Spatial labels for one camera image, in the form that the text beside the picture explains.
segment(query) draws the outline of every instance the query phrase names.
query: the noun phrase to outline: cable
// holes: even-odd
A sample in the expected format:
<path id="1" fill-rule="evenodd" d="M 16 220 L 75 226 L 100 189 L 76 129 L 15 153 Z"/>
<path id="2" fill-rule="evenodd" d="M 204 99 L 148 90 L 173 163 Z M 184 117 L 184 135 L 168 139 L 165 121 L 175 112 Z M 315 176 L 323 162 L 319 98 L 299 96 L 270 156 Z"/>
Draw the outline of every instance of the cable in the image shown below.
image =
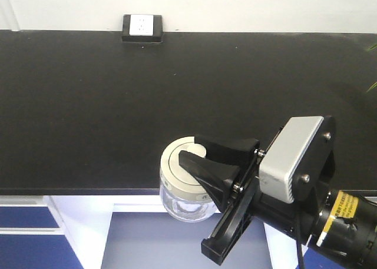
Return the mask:
<path id="1" fill-rule="evenodd" d="M 297 259 L 299 261 L 299 269 L 305 269 L 304 256 L 302 254 L 301 246 L 301 217 L 300 217 L 300 205 L 296 203 L 296 218 L 295 218 L 295 234 L 296 234 L 296 251 Z"/>

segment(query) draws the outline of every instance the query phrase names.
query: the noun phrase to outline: plant leaf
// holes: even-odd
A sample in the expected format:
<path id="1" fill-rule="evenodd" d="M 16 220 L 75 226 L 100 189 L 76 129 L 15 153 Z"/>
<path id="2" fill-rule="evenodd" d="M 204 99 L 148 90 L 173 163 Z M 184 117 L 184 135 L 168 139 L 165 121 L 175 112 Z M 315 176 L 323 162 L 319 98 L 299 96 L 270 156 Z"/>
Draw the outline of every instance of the plant leaf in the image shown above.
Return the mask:
<path id="1" fill-rule="evenodd" d="M 375 82 L 373 85 L 371 85 L 371 87 L 368 88 L 368 90 L 366 92 L 369 92 L 369 91 L 371 91 L 374 88 L 377 88 L 377 82 Z"/>
<path id="2" fill-rule="evenodd" d="M 372 46 L 368 49 L 368 51 L 372 51 L 373 49 L 376 49 L 376 48 L 377 48 L 377 44 L 372 45 Z"/>

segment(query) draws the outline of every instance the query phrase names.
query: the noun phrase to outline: white wall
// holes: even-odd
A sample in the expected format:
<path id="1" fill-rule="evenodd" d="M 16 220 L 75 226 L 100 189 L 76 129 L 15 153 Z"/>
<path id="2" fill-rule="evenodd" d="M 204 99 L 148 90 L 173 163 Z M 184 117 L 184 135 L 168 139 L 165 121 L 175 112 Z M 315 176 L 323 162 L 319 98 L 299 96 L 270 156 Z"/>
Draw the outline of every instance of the white wall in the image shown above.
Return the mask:
<path id="1" fill-rule="evenodd" d="M 9 29 L 8 24 L 0 11 L 0 29 Z"/>
<path id="2" fill-rule="evenodd" d="M 123 14 L 161 14 L 165 31 L 377 33 L 377 0 L 10 2 L 21 29 L 118 31 Z"/>

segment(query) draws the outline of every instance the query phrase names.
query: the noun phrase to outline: blue cabinet door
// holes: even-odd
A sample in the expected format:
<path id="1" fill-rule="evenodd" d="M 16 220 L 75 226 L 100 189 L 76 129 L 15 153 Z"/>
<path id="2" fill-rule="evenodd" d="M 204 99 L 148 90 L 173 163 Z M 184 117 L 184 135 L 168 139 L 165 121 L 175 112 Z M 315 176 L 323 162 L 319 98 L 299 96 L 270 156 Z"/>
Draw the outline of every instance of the blue cabinet door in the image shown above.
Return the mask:
<path id="1" fill-rule="evenodd" d="M 1 269 L 83 269 L 64 235 L 0 235 Z"/>
<path id="2" fill-rule="evenodd" d="M 48 207 L 0 207 L 0 228 L 59 228 Z"/>

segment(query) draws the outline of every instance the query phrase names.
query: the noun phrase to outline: jar lid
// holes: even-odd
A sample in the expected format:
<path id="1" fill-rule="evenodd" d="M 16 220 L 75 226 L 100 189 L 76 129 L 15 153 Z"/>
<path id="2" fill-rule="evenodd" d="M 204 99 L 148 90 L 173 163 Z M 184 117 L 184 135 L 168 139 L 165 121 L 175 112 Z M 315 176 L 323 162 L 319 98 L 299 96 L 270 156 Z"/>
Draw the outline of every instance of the jar lid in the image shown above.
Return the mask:
<path id="1" fill-rule="evenodd" d="M 180 138 L 167 146 L 161 156 L 160 178 L 164 186 L 176 197 L 188 201 L 211 201 L 210 196 L 199 182 L 179 166 L 181 150 L 206 156 L 206 148 L 194 142 L 194 137 Z"/>

